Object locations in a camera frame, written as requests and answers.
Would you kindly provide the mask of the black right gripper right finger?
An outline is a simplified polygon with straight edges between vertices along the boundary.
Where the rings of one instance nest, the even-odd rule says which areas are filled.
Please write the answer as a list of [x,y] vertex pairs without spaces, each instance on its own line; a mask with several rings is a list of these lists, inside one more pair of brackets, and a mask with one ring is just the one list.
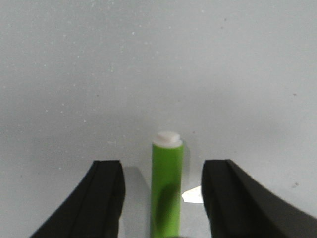
[[232,160],[206,160],[201,193],[213,238],[315,238],[317,220],[259,184]]

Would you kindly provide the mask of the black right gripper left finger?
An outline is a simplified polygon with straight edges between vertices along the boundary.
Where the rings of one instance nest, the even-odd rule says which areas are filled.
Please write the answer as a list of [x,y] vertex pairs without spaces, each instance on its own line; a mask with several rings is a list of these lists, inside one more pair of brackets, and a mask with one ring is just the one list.
[[81,182],[34,238],[116,238],[124,203],[119,160],[93,161]]

